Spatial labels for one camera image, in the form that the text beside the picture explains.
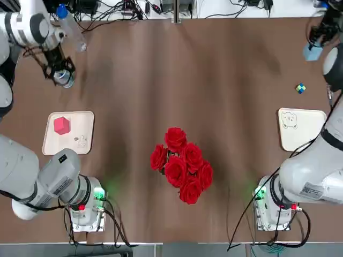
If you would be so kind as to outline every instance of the red block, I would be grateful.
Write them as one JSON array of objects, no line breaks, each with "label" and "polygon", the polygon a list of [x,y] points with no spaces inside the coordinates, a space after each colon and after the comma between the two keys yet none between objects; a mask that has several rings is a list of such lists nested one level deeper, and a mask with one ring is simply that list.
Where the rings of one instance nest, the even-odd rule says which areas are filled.
[{"label": "red block", "polygon": [[60,117],[54,120],[54,130],[59,135],[64,135],[70,132],[70,123],[64,117]]}]

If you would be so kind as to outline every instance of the flower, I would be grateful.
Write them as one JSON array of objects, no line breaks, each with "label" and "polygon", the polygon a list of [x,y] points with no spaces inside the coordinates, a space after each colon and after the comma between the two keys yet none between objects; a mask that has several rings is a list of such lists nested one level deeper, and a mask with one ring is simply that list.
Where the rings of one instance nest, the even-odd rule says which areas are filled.
[{"label": "flower", "polygon": [[179,127],[170,127],[165,135],[168,149],[173,153],[181,153],[187,144],[186,133]]},{"label": "flower", "polygon": [[200,180],[195,176],[188,175],[186,183],[181,187],[180,199],[189,205],[193,205],[198,201],[202,191]]},{"label": "flower", "polygon": [[167,162],[167,149],[163,145],[156,145],[155,151],[150,156],[150,165],[153,170],[161,171]]},{"label": "flower", "polygon": [[182,151],[182,158],[188,165],[188,171],[195,174],[203,165],[202,151],[193,143],[188,143]]},{"label": "flower", "polygon": [[181,187],[187,176],[186,163],[179,157],[171,156],[166,165],[165,174],[170,184]]},{"label": "flower", "polygon": [[197,177],[200,180],[203,190],[210,187],[213,179],[213,169],[208,161],[204,161],[203,166],[198,171]]}]

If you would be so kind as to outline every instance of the green indicator light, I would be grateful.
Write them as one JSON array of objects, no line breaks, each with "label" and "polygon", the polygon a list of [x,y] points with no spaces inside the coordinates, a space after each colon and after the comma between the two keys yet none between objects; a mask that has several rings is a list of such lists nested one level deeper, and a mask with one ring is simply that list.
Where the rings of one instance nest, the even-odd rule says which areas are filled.
[{"label": "green indicator light", "polygon": [[263,195],[264,195],[264,193],[266,192],[266,190],[267,190],[267,188],[264,186],[264,187],[260,187],[260,186],[258,186],[256,189],[255,189],[255,194],[257,193],[257,195],[256,195],[256,200],[261,200],[261,199],[263,199]]},{"label": "green indicator light", "polygon": [[94,198],[96,200],[105,201],[105,190],[102,187],[96,187],[94,189]]}]

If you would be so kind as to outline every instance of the rubik's cube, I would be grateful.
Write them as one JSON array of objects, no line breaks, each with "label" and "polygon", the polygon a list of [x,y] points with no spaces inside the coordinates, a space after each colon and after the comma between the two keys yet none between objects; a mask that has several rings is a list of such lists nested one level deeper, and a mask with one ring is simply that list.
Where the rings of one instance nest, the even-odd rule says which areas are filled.
[{"label": "rubik's cube", "polygon": [[306,86],[303,83],[300,83],[299,85],[296,86],[295,88],[299,94],[304,93]]}]

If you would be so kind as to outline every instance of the brown tablecloth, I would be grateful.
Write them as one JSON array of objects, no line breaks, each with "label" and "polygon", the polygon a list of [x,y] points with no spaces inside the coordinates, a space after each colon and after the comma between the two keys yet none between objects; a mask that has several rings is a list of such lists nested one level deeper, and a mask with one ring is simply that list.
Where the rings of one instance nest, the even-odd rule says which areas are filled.
[{"label": "brown tablecloth", "polygon": [[[320,62],[305,62],[307,19],[212,19],[116,22],[86,35],[75,54],[76,84],[45,81],[31,58],[16,70],[13,110],[0,133],[35,151],[50,113],[95,113],[92,150],[80,156],[82,174],[99,179],[122,212],[131,242],[226,242],[259,179],[288,156],[281,149],[277,110],[328,111]],[[307,89],[299,95],[295,86]],[[167,128],[179,126],[214,167],[214,182],[194,206],[184,204],[150,154]],[[0,197],[0,243],[68,241],[61,210],[22,221]],[[312,219],[310,241],[343,241],[341,206],[303,205]],[[251,242],[252,211],[235,242]],[[92,241],[113,242],[113,224]],[[299,241],[299,225],[279,239]],[[257,233],[257,241],[271,238]]]}]

